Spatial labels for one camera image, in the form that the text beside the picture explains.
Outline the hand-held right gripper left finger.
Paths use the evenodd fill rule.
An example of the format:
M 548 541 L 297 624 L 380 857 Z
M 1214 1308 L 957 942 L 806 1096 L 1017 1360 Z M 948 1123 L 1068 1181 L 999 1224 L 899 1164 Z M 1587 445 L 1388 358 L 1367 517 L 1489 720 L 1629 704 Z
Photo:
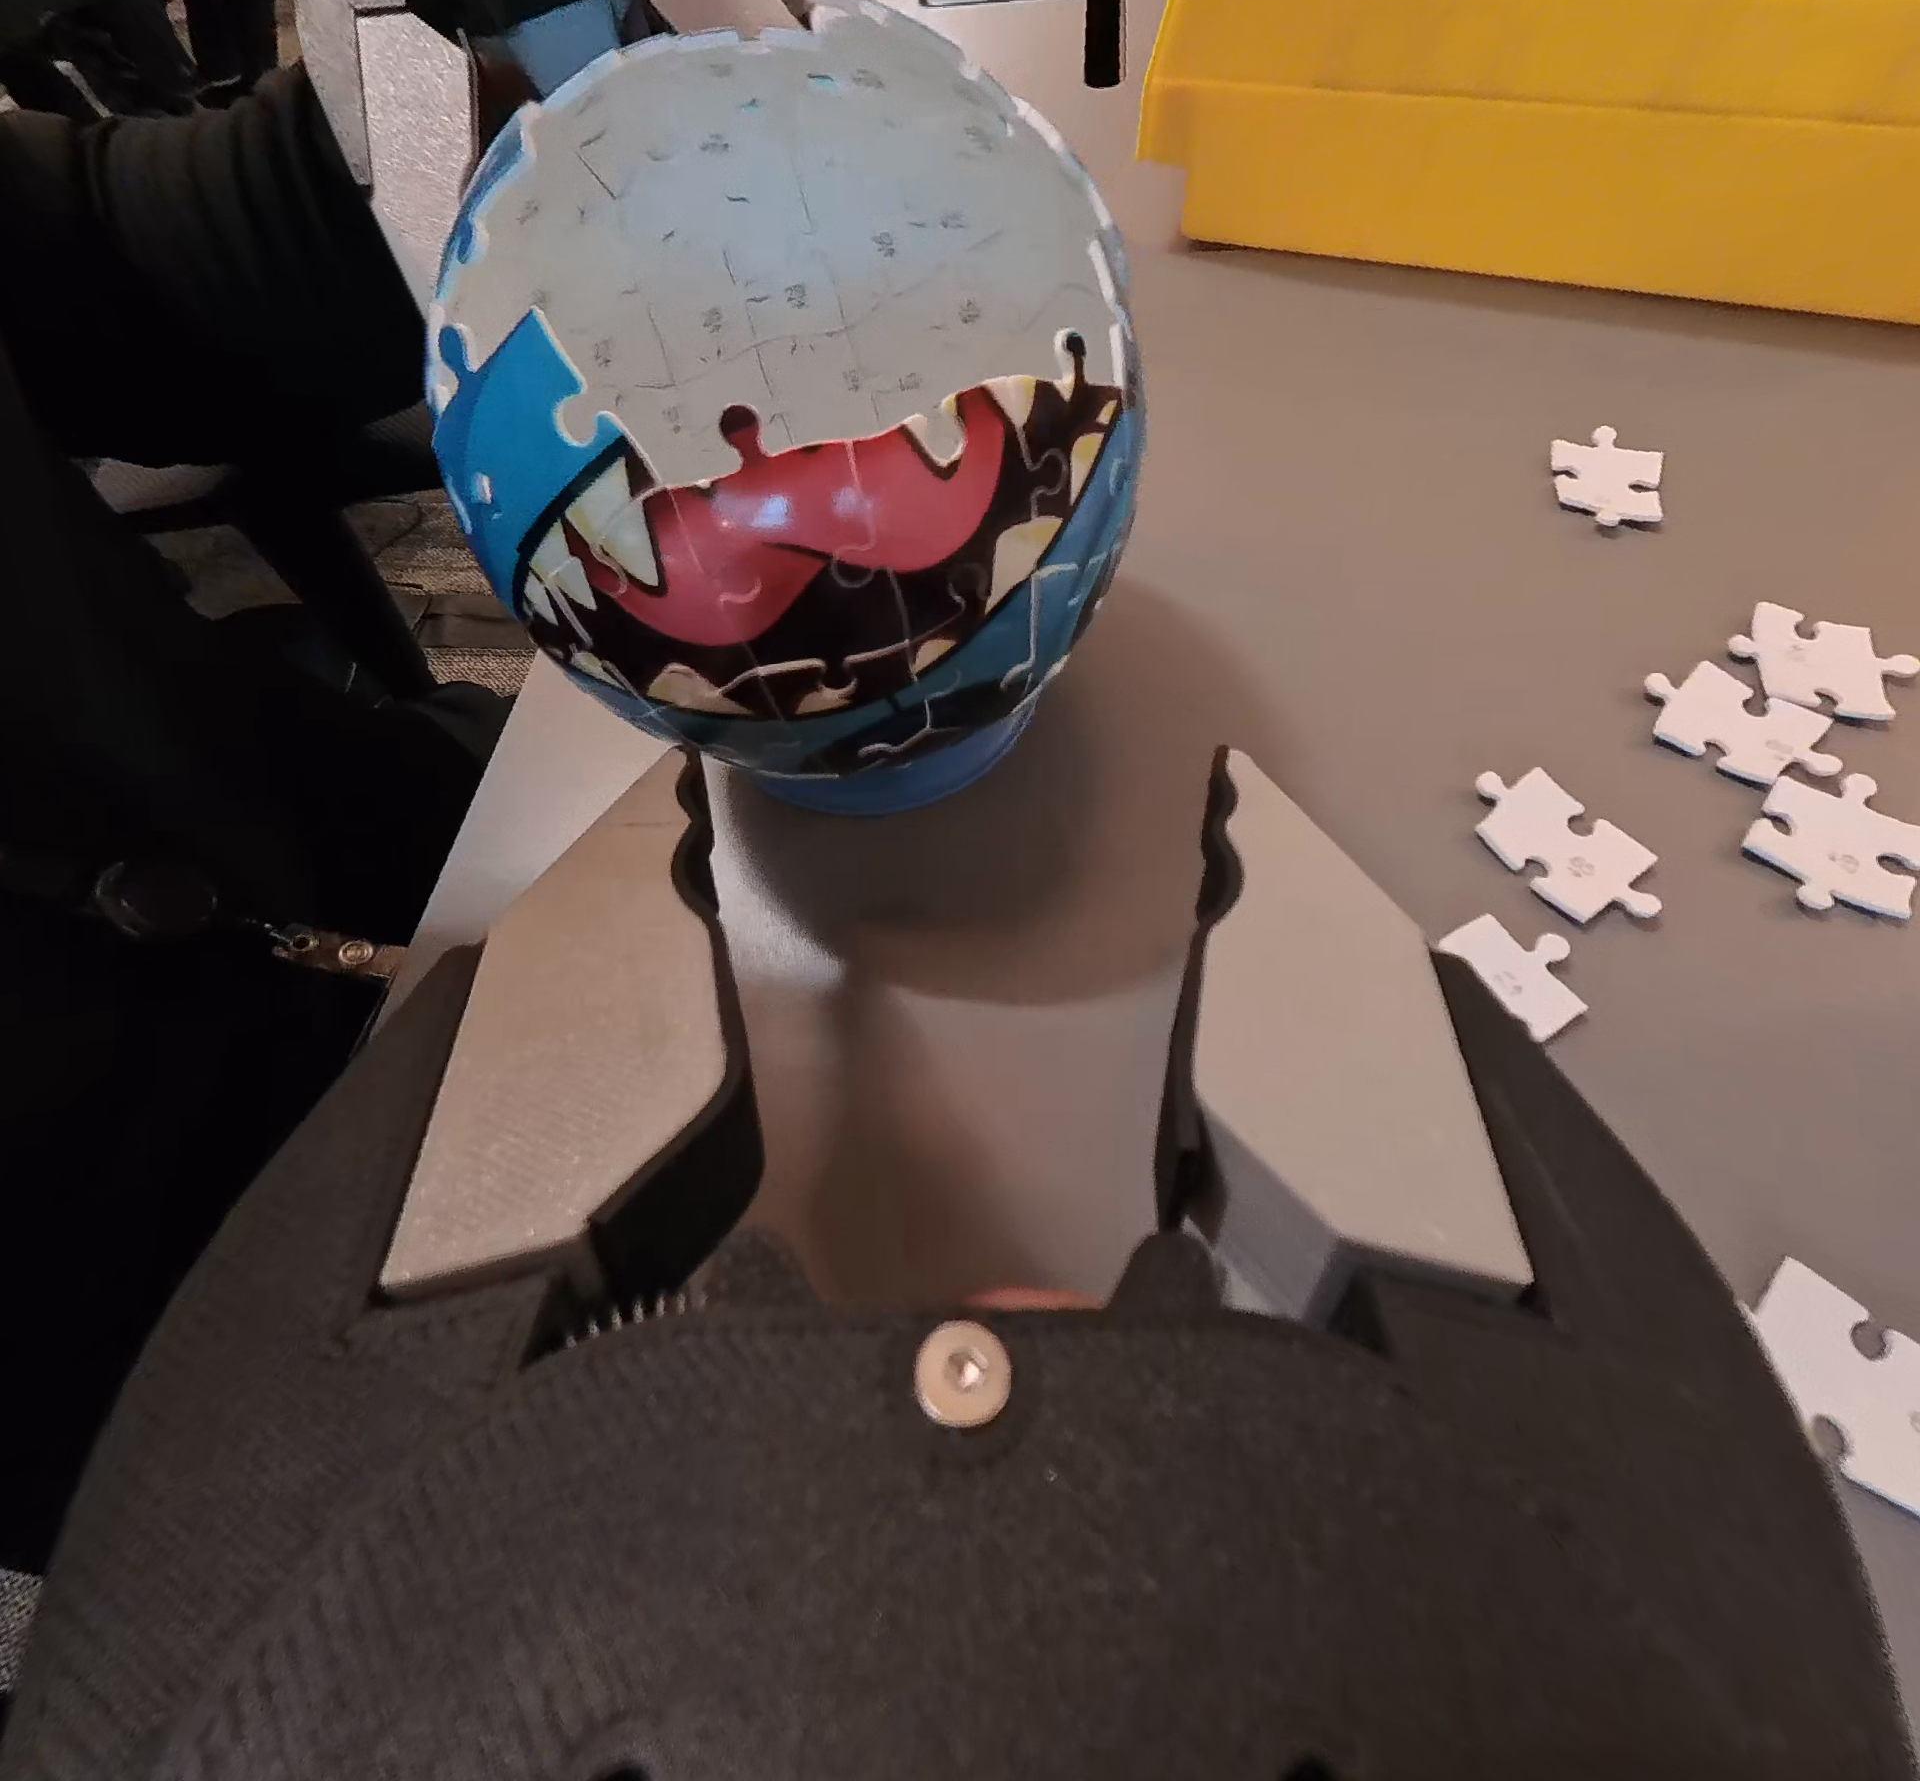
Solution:
M 747 1020 L 708 783 L 662 756 L 477 950 L 380 1276 L 428 1299 L 550 1276 L 682 1291 L 756 1198 Z

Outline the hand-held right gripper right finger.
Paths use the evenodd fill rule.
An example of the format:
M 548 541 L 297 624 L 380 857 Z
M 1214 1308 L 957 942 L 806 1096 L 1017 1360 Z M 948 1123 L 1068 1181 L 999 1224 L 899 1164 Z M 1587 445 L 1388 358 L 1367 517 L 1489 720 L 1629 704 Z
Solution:
M 1405 911 L 1240 749 L 1204 879 L 1156 1120 L 1156 1221 L 1239 1310 L 1324 1328 L 1366 1276 L 1512 1304 L 1532 1268 L 1443 980 Z

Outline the blue puzzle ball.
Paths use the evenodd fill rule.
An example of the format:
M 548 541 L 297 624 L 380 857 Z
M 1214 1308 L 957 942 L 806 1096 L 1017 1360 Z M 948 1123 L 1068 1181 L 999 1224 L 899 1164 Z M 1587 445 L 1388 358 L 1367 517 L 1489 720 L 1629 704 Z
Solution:
M 542 653 L 837 817 L 1009 756 L 1114 584 L 1145 445 L 1090 175 L 873 0 L 659 36 L 520 107 L 448 231 L 425 400 Z

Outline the white puzzle pieces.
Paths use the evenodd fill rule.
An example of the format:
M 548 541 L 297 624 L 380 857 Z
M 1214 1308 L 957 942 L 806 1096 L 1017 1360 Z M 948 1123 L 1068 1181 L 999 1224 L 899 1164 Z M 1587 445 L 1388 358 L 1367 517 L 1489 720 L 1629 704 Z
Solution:
M 1616 449 L 1613 428 L 1600 428 L 1593 445 L 1557 444 L 1551 468 L 1565 507 L 1597 512 L 1607 533 L 1661 517 L 1661 455 Z M 1649 744 L 1691 760 L 1711 757 L 1714 773 L 1746 789 L 1752 817 L 1740 817 L 1740 864 L 1791 883 L 1800 914 L 1781 919 L 1852 919 L 1852 908 L 1866 922 L 1914 922 L 1918 818 L 1878 811 L 1878 782 L 1821 744 L 1833 728 L 1855 737 L 1888 731 L 1898 717 L 1888 682 L 1914 682 L 1918 658 L 1882 658 L 1870 627 L 1811 623 L 1778 603 L 1752 607 L 1750 627 L 1727 640 L 1727 658 L 1755 676 L 1730 674 L 1719 659 L 1701 659 L 1684 682 L 1645 676 L 1643 695 L 1661 710 Z M 1515 776 L 1512 786 L 1484 773 L 1474 792 L 1489 804 L 1474 834 L 1568 919 L 1584 925 L 1606 908 L 1643 922 L 1661 914 L 1664 896 L 1641 886 L 1658 864 L 1654 850 L 1607 818 L 1583 822 L 1583 804 L 1541 768 Z M 1824 1070 L 1811 1006 L 1788 1006 L 1784 1033 L 1762 1026 L 1765 984 L 1797 980 L 1800 955 L 1730 951 L 1723 929 L 1709 941 L 1719 966 L 1703 999 L 1739 1010 L 1735 1057 L 1714 1083 L 1735 1083 L 1740 1094 L 1752 1088 L 1777 1110 L 1781 1083 L 1808 1088 Z M 1450 934 L 1443 950 L 1479 963 L 1489 986 L 1506 992 L 1539 1029 L 1537 1042 L 1584 1012 L 1565 984 L 1548 979 L 1568 942 L 1541 941 L 1525 955 L 1487 916 Z M 1918 970 L 1908 980 L 1859 984 L 1831 1020 L 1829 1033 L 1849 1038 L 1888 1033 L 1888 1054 L 1902 1070 L 1898 1088 L 1908 1091 L 1918 1164 Z M 1918 1336 L 1800 1256 L 1781 1256 L 1746 1321 L 1813 1447 L 1852 1486 L 1918 1519 Z

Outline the person's left forearm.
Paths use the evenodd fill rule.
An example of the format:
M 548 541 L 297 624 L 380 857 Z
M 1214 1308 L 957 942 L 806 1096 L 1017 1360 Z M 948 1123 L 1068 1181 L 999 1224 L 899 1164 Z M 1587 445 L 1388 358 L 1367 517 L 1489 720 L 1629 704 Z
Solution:
M 420 405 L 425 327 L 300 63 L 225 110 L 4 116 L 4 487 Z

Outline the black badge reel clip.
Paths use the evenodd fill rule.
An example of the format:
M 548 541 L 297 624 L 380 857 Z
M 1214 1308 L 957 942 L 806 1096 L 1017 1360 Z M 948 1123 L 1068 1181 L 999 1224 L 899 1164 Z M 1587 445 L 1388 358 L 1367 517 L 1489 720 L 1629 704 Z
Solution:
M 257 951 L 305 976 L 344 979 L 386 990 L 412 950 L 355 932 L 306 922 L 270 922 L 221 896 L 190 864 L 172 859 L 121 859 L 108 864 L 88 896 L 89 908 L 138 947 L 214 941 Z

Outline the yellow plastic bin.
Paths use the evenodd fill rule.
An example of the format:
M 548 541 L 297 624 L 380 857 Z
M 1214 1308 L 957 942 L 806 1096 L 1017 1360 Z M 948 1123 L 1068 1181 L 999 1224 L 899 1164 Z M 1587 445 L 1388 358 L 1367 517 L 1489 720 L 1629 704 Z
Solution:
M 1214 247 L 1918 324 L 1918 0 L 1166 0 L 1137 156 Z

